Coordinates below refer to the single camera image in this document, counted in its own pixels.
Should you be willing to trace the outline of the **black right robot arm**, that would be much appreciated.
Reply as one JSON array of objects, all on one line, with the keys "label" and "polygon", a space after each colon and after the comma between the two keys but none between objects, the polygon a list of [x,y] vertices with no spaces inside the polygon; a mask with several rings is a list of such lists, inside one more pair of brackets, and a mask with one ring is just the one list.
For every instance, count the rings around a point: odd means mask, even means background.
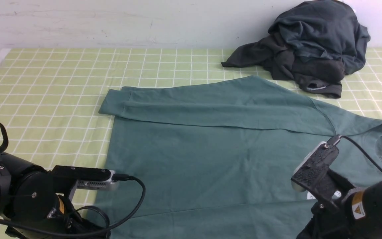
[{"label": "black right robot arm", "polygon": [[350,189],[329,203],[316,202],[311,211],[298,239],[382,239],[382,181]]}]

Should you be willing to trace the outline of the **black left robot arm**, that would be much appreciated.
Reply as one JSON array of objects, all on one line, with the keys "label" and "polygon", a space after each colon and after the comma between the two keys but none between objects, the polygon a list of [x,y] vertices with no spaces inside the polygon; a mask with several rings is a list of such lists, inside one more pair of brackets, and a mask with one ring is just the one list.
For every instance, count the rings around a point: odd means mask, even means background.
[{"label": "black left robot arm", "polygon": [[5,233],[18,239],[76,239],[82,222],[70,201],[79,175],[57,165],[51,171],[0,153],[0,217]]}]

